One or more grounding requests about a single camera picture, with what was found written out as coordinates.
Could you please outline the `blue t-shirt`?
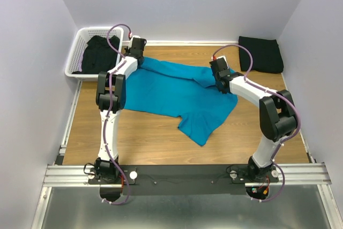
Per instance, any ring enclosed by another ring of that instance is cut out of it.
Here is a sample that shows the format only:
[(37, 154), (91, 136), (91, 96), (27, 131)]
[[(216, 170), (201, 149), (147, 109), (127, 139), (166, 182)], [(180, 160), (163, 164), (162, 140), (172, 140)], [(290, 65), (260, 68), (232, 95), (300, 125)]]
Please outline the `blue t-shirt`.
[(236, 95), (218, 91), (209, 67), (147, 57), (126, 80), (125, 109), (180, 117), (178, 129), (200, 146), (237, 103)]

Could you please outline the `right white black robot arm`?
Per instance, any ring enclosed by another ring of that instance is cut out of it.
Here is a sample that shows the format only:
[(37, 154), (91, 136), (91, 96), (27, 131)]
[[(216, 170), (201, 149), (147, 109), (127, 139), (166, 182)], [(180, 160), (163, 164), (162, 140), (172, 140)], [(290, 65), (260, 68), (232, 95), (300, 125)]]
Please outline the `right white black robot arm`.
[(224, 56), (213, 58), (210, 67), (221, 93), (243, 97), (259, 109), (262, 138), (257, 150), (249, 158), (246, 171), (251, 181), (260, 181), (271, 172), (273, 160), (286, 138), (300, 125), (292, 95), (287, 90), (269, 90), (239, 72), (232, 72)]

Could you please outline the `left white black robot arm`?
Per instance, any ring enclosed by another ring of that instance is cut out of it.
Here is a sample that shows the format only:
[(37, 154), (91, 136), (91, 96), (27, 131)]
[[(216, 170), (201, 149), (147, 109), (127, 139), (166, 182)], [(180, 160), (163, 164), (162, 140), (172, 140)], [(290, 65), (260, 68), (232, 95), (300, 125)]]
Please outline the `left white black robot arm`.
[(118, 64), (98, 75), (96, 104), (101, 116), (101, 143), (94, 170), (106, 183), (114, 183), (122, 176), (118, 165), (118, 121), (126, 103), (126, 80), (143, 64), (145, 46), (146, 39), (133, 36)]

